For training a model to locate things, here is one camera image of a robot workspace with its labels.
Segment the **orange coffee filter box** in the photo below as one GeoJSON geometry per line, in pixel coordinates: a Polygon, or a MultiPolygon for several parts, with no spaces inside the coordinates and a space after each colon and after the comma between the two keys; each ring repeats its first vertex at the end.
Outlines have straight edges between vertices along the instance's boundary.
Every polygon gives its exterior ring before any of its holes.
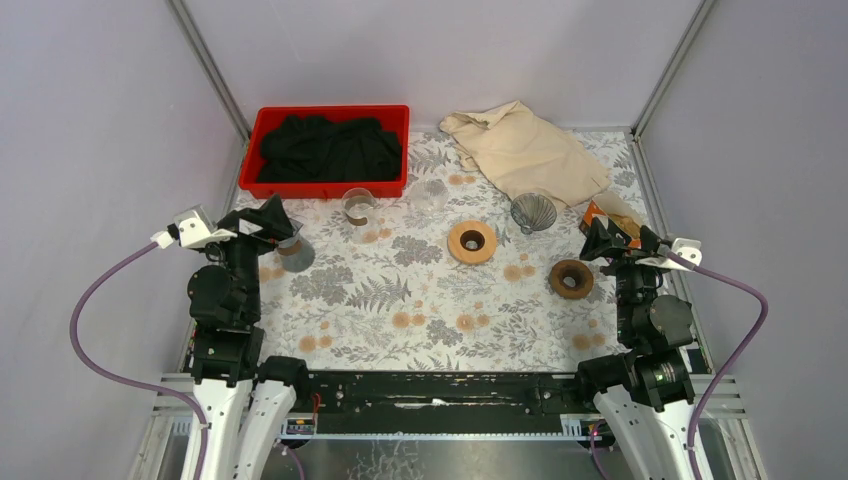
{"type": "Polygon", "coordinates": [[[594,219],[599,219],[607,230],[621,238],[628,247],[641,248],[641,227],[644,218],[613,192],[595,195],[579,223],[579,230],[588,236],[594,219]]]}

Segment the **glass coffee carafe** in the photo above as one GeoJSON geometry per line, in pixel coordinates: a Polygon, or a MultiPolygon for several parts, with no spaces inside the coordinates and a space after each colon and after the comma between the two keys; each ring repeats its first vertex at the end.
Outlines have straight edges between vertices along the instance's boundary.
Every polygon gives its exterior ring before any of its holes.
{"type": "Polygon", "coordinates": [[[312,244],[303,237],[301,230],[301,226],[296,227],[293,235],[281,240],[276,248],[282,266],[287,272],[303,272],[315,261],[315,250],[312,244]]]}

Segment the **light wooden ring holder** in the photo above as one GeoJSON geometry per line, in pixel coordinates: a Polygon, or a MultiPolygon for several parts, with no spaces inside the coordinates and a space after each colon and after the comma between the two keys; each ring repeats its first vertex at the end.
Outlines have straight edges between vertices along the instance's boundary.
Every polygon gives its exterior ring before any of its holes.
{"type": "Polygon", "coordinates": [[[447,237],[451,256],[466,265],[480,265],[493,258],[497,237],[492,227],[478,220],[466,220],[454,225],[447,237]]]}

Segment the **clear glass dripper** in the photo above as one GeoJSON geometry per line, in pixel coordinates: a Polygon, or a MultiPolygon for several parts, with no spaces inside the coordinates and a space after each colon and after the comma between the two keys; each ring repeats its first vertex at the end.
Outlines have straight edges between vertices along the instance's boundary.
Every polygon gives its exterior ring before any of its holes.
{"type": "Polygon", "coordinates": [[[410,188],[409,199],[420,211],[438,211],[448,200],[448,189],[442,180],[421,180],[410,188]]]}

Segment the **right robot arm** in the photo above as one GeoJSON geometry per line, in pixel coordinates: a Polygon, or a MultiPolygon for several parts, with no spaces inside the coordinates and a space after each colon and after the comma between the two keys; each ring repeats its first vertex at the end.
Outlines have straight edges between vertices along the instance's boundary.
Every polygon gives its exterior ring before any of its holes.
{"type": "Polygon", "coordinates": [[[625,350],[579,363],[575,402],[601,414],[635,478],[711,478],[700,435],[689,424],[695,390],[682,350],[695,341],[692,306],[660,291],[666,272],[701,263],[700,241],[662,239],[642,226],[644,244],[633,246],[605,217],[581,230],[581,260],[609,262],[602,271],[615,279],[617,341],[625,350]]]}

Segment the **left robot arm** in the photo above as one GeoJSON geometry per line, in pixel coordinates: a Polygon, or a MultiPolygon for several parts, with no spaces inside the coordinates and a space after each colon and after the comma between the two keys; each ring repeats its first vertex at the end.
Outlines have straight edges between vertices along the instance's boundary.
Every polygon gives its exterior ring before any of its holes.
{"type": "Polygon", "coordinates": [[[258,479],[286,416],[310,397],[303,360],[259,359],[265,336],[258,325],[259,259],[296,240],[300,226],[278,195],[217,222],[199,207],[175,222],[180,247],[207,259],[187,285],[195,405],[181,476],[258,479]]]}

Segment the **grey ribbed glass dripper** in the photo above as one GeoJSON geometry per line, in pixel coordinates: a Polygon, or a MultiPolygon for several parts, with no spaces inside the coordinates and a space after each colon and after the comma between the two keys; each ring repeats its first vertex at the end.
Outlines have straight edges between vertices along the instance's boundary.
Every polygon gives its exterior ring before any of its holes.
{"type": "Polygon", "coordinates": [[[547,230],[558,216],[553,202],[538,193],[524,193],[515,197],[511,202],[510,214],[525,235],[547,230]]]}

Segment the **black cloth in bin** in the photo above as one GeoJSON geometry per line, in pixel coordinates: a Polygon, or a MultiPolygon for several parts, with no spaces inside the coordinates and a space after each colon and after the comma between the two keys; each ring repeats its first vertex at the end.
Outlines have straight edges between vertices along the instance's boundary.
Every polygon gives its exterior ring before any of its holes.
{"type": "Polygon", "coordinates": [[[396,133],[375,117],[333,122],[289,115],[259,145],[260,183],[386,182],[402,170],[396,133]]]}

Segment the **red plastic bin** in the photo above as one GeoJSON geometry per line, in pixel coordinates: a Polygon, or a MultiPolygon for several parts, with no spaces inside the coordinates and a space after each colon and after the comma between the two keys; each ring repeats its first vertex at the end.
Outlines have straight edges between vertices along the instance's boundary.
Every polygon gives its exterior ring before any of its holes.
{"type": "Polygon", "coordinates": [[[337,199],[357,186],[369,190],[378,198],[398,198],[408,183],[408,150],[410,110],[402,104],[385,105],[322,105],[322,106],[269,106],[258,110],[252,136],[241,166],[238,186],[257,199],[267,199],[275,194],[284,199],[337,199]],[[401,167],[398,177],[386,182],[323,182],[323,183],[267,183],[258,180],[267,159],[260,154],[260,143],[272,129],[280,126],[290,115],[303,118],[322,115],[335,123],[358,118],[373,117],[381,126],[398,137],[401,147],[401,167]]]}

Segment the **small glass beaker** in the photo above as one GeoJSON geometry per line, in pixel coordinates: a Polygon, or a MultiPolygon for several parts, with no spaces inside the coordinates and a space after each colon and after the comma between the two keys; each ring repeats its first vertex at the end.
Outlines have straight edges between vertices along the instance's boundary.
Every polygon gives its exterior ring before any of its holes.
{"type": "Polygon", "coordinates": [[[368,189],[362,187],[348,190],[343,195],[342,202],[346,220],[357,227],[368,225],[377,207],[376,198],[368,189]]]}

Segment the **beige cloth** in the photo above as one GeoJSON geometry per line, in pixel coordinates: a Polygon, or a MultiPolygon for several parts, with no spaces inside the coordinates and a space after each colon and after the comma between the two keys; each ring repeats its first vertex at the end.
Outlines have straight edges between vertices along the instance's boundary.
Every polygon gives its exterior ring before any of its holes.
{"type": "Polygon", "coordinates": [[[456,142],[465,171],[478,171],[514,199],[539,193],[563,209],[611,185],[609,170],[570,131],[520,101],[485,112],[453,112],[439,124],[456,142]]]}

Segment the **floral patterned table mat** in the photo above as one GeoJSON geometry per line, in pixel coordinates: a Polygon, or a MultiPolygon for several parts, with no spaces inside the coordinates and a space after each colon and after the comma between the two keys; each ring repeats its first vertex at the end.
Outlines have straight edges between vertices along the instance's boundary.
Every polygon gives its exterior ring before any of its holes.
{"type": "Polygon", "coordinates": [[[364,232],[338,200],[285,202],[316,258],[300,273],[276,254],[261,258],[263,356],[302,358],[314,370],[566,372],[620,351],[610,277],[597,275],[580,300],[560,297],[548,281],[557,262],[579,255],[585,205],[525,235],[508,197],[462,170],[449,135],[412,133],[409,168],[403,196],[381,200],[364,232]],[[448,189],[444,207],[413,207],[410,188],[434,179],[448,189]],[[450,229],[466,220],[495,231],[486,263],[462,264],[448,251],[450,229]]]}

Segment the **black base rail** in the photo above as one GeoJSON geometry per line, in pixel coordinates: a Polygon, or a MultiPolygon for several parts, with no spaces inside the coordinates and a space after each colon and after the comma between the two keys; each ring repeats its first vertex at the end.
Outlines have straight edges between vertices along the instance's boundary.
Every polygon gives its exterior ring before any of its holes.
{"type": "Polygon", "coordinates": [[[289,416],[322,435],[564,435],[600,418],[571,374],[313,370],[289,416]]]}

